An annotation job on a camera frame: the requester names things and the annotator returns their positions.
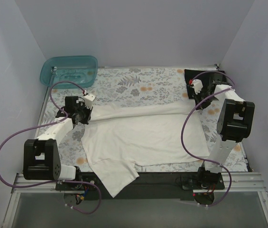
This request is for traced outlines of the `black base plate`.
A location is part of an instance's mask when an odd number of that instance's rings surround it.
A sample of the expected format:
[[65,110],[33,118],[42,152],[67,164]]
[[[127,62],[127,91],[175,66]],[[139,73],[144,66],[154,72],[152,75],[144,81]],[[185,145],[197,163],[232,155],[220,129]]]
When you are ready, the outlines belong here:
[[207,189],[207,186],[199,182],[196,176],[196,172],[140,172],[139,177],[124,187],[114,198],[95,173],[80,172],[79,180],[98,186],[103,200],[194,200],[194,190],[210,193],[212,190],[224,190],[227,186],[220,178],[218,183]]

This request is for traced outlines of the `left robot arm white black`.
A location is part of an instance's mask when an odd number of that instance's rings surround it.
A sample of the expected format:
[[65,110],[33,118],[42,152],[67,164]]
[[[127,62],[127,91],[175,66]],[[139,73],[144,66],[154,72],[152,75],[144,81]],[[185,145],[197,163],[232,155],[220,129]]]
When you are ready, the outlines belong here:
[[82,187],[83,179],[75,166],[60,161],[58,146],[78,124],[88,124],[96,96],[86,94],[65,97],[65,106],[56,114],[54,124],[36,139],[24,143],[23,175],[26,180],[66,181],[73,190]]

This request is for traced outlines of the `white t shirt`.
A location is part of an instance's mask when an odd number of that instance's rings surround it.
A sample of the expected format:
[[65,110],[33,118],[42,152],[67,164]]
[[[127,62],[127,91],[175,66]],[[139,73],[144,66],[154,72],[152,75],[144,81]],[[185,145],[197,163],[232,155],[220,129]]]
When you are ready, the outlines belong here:
[[135,165],[194,162],[209,149],[193,102],[96,105],[81,139],[88,163],[112,197],[138,177]]

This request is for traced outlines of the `aluminium frame rail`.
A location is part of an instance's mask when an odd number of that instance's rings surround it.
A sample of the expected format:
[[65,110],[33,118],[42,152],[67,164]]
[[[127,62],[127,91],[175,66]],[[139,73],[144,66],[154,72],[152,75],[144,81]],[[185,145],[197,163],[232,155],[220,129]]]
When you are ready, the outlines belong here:
[[194,200],[102,199],[96,189],[16,176],[5,228],[268,228],[268,193],[257,172],[222,174],[224,190]]

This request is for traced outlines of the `floral table mat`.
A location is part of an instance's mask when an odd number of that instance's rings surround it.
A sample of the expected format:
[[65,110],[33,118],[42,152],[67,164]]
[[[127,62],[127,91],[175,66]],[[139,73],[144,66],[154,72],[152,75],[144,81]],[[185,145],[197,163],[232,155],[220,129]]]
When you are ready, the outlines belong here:
[[[100,68],[94,84],[86,90],[96,95],[96,105],[114,103],[122,107],[132,107],[189,100],[183,68]],[[65,104],[65,96],[81,96],[80,92],[80,89],[53,89],[52,97],[61,107]],[[199,111],[209,151],[216,141],[216,122],[221,106],[221,102],[213,101],[205,110]],[[57,108],[46,94],[38,124],[53,122],[56,113]],[[81,143],[84,130],[84,125],[78,124],[68,133],[59,145],[59,154],[62,164],[76,165],[81,171],[90,172],[92,170]],[[201,164],[202,161],[155,166],[135,165],[135,169],[138,172],[193,172]],[[247,164],[246,154],[241,144],[237,144],[224,166],[231,172],[247,172]]]

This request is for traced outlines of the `folded black t shirt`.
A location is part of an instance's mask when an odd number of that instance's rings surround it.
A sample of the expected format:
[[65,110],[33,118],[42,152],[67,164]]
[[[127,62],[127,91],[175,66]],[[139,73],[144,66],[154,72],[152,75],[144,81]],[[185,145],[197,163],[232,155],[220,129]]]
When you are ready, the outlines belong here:
[[221,81],[221,82],[227,82],[227,78],[225,75],[222,75],[220,73],[206,73],[206,71],[201,71],[201,70],[190,70],[190,69],[185,69],[184,70],[184,76],[185,76],[185,82],[186,82],[186,89],[187,89],[187,93],[188,93],[188,97],[189,99],[193,99],[193,95],[195,95],[195,91],[194,89],[189,85],[189,81],[191,79],[193,79],[195,76],[197,76],[200,73],[203,73],[200,76],[198,76],[197,79],[201,80],[202,84],[203,84],[203,91],[207,91],[207,89],[209,88],[210,84],[213,81]]

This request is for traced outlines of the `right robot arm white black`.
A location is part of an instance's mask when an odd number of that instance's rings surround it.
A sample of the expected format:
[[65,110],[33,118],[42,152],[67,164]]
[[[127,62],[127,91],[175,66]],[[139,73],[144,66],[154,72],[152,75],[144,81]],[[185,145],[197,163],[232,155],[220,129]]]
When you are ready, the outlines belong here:
[[202,189],[219,183],[223,164],[233,148],[248,138],[252,128],[255,104],[239,97],[226,78],[223,72],[204,71],[189,81],[196,104],[210,97],[198,109],[207,108],[215,99],[223,102],[215,145],[197,172],[196,182]]

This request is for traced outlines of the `teal plastic basket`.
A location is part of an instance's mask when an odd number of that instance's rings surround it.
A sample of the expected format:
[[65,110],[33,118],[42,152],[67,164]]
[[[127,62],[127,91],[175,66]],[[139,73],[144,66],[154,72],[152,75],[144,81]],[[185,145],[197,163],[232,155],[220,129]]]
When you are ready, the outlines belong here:
[[65,83],[72,81],[83,88],[91,87],[97,76],[98,60],[93,56],[65,56],[48,59],[42,66],[39,80],[51,87],[56,85],[57,89],[73,89],[75,85]]

